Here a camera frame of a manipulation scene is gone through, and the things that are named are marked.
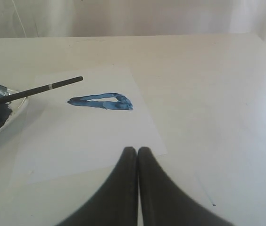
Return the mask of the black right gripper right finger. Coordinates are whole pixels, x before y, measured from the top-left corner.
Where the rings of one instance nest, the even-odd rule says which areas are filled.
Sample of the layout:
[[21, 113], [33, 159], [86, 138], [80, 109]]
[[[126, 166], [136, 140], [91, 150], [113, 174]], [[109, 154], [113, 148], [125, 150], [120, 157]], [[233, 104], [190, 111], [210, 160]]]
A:
[[184, 193], [148, 147], [138, 150], [141, 210], [145, 226], [231, 226]]

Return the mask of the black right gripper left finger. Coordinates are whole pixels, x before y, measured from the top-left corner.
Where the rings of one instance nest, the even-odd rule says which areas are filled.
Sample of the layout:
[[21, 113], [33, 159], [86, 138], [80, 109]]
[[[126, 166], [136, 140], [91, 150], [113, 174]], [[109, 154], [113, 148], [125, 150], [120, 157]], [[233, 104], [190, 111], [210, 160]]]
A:
[[60, 226], [136, 226], [138, 218], [137, 153], [125, 147], [97, 192]]

